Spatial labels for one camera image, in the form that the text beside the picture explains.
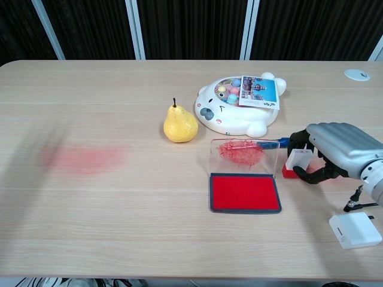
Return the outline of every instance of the blue pen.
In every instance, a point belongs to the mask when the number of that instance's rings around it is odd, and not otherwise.
[[[290,142],[290,138],[280,138],[277,139],[277,141],[279,142],[280,148],[287,148],[288,143]],[[273,149],[278,147],[276,142],[258,142],[257,145],[263,149]]]

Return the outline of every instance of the yellow pear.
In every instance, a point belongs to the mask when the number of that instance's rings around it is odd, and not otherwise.
[[[184,107],[175,104],[168,109],[168,115],[163,123],[165,135],[173,142],[191,141],[197,134],[198,122],[196,117]]]

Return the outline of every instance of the white cat-shaped toy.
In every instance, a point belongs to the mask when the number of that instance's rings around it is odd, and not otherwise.
[[[198,119],[209,129],[225,135],[248,135],[251,138],[263,137],[268,131],[268,126],[275,121],[279,110],[235,106],[224,102],[219,96],[225,97],[225,93],[227,94],[229,91],[220,93],[219,90],[215,89],[219,83],[232,78],[239,79],[240,77],[222,78],[199,90],[194,105]],[[281,78],[275,78],[269,72],[263,73],[261,78],[275,81],[276,93],[278,95],[276,101],[279,104],[280,95],[286,91],[286,81]]]

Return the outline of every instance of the silver robot hand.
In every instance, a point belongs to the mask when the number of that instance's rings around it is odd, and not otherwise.
[[[290,136],[288,155],[293,148],[318,150],[325,166],[308,174],[300,167],[294,171],[304,181],[317,184],[339,175],[363,181],[363,190],[383,205],[383,143],[347,123],[310,124]]]

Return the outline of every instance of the curtain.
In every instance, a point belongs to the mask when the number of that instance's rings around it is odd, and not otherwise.
[[[31,1],[0,1],[0,66],[15,60],[57,59]]]
[[[382,0],[261,0],[252,60],[368,60]]]
[[[135,59],[124,0],[43,0],[66,59]]]
[[[247,0],[138,0],[147,59],[239,59]]]

